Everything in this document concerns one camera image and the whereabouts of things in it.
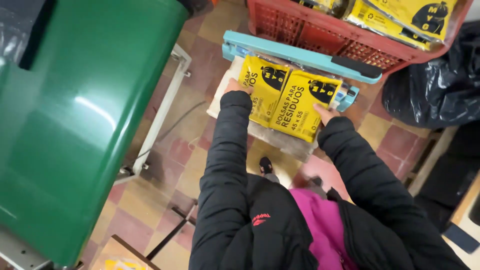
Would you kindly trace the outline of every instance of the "stack of yellow packages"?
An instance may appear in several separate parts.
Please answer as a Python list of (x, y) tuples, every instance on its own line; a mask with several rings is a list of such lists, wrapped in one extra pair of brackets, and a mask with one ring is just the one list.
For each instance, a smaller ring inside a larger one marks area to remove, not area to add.
[(343, 19), (421, 50), (443, 43), (456, 0), (351, 0)]
[(315, 140), (321, 120), (313, 104), (327, 108), (342, 85), (341, 80), (290, 72), (286, 66), (252, 56), (245, 58), (239, 83), (254, 88), (250, 120), (307, 142)]

